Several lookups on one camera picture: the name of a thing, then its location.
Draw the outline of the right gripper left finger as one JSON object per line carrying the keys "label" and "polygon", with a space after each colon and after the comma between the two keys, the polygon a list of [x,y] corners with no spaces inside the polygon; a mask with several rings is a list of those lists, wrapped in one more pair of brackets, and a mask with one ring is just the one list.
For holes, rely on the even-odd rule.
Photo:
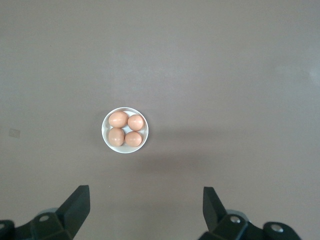
{"label": "right gripper left finger", "polygon": [[0,221],[1,240],[72,240],[91,209],[90,188],[80,185],[58,208],[43,210],[24,225]]}

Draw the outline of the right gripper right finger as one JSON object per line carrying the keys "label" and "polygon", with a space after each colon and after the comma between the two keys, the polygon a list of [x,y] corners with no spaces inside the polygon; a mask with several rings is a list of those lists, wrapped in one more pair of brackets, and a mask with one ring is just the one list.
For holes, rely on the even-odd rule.
{"label": "right gripper right finger", "polygon": [[201,240],[299,240],[300,236],[282,222],[252,224],[241,211],[226,209],[213,187],[203,188],[202,213],[208,231]]}

